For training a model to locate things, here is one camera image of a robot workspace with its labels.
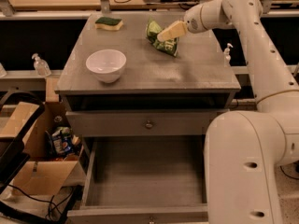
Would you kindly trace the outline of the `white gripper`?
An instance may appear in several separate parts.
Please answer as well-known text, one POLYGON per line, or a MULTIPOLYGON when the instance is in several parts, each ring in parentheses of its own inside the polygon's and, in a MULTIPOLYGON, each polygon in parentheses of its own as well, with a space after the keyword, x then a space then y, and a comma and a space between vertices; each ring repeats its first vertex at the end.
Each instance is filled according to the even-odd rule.
POLYGON ((158 35, 157 39, 160 42, 175 39, 177 37, 186 35, 187 32, 194 34, 205 31, 201 20, 201 6, 195 6, 185 12, 184 21, 175 21, 165 29, 163 29, 158 35))

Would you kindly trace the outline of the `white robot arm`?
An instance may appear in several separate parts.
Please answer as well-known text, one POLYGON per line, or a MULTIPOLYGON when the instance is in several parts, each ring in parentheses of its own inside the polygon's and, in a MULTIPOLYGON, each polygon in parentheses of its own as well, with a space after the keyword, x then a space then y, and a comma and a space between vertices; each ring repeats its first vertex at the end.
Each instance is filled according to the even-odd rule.
POLYGON ((256 108, 217 116, 204 147, 209 224, 283 224, 275 169, 298 160, 299 85, 263 28, 260 0, 214 0, 190 8, 161 41, 234 27, 256 108))

